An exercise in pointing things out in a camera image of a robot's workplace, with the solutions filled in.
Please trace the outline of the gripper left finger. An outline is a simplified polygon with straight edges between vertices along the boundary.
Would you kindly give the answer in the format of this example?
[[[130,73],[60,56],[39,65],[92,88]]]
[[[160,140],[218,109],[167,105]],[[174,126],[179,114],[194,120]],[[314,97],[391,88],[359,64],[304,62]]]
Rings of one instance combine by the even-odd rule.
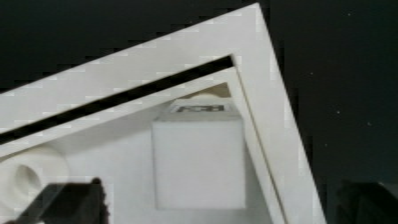
[[[14,224],[107,224],[105,189],[101,180],[50,184]]]

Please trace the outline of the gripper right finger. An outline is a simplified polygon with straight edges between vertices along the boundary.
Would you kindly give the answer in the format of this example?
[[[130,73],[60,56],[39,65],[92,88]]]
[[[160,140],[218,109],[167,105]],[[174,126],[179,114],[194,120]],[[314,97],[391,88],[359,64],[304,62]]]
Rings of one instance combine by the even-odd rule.
[[[343,182],[336,224],[398,224],[398,197],[377,182]]]

